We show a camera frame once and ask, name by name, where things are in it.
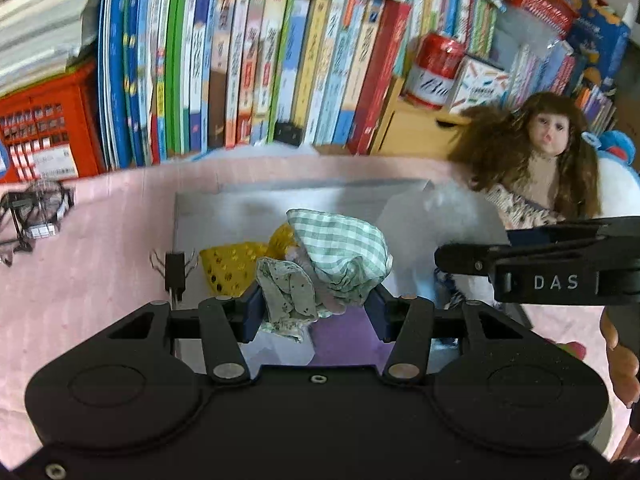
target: yellow polka dot cloth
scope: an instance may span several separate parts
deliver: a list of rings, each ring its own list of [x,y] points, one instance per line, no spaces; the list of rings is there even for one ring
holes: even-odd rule
[[[238,298],[255,280],[255,262],[262,256],[284,260],[287,249],[295,246],[293,229],[283,224],[268,244],[243,242],[200,251],[202,267],[214,296]]]

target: pink tablecloth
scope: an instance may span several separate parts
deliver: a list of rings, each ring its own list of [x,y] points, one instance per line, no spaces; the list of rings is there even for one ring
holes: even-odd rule
[[[14,467],[38,449],[23,400],[34,372],[147,301],[165,297],[148,255],[172,246],[176,192],[300,179],[444,180],[454,174],[449,164],[416,158],[306,156],[203,160],[79,181],[77,205],[62,232],[39,242],[32,255],[17,255],[12,268],[0,266],[0,461]],[[588,361],[606,377],[597,317],[592,309],[540,311],[534,323],[542,335],[587,345]],[[622,404],[614,404],[610,452],[627,421]]]

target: finger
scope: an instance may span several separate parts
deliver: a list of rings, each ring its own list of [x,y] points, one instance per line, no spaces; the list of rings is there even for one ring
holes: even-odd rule
[[[602,316],[600,316],[600,332],[604,337],[604,341],[607,342],[607,346],[609,348],[615,348],[618,346],[618,331],[616,327],[613,326],[613,323],[607,316],[607,311],[604,309],[602,311]]]
[[[616,346],[613,350],[607,349],[610,373],[635,377],[638,374],[640,363],[634,353],[624,346]]]
[[[640,397],[640,382],[635,377],[612,373],[611,383],[613,384],[613,392],[622,403],[631,408],[634,402],[638,402]]]

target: doll hair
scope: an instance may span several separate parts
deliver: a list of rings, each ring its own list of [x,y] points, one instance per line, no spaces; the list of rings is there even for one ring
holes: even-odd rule
[[[567,220],[593,218],[600,214],[598,159],[582,140],[587,129],[584,114],[569,97],[539,92],[515,112],[491,106],[468,108],[463,115],[471,122],[462,130],[450,160],[469,166],[472,189],[489,190],[496,184],[511,188],[530,179],[532,144],[527,127],[538,114],[564,115],[569,119],[568,143],[558,156],[558,194],[554,211]]]

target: purple surface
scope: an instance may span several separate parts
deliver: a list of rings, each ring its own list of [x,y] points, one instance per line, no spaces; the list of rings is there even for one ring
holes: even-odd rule
[[[364,308],[319,319],[310,329],[316,355],[309,366],[376,365],[382,371],[394,347],[378,339]]]

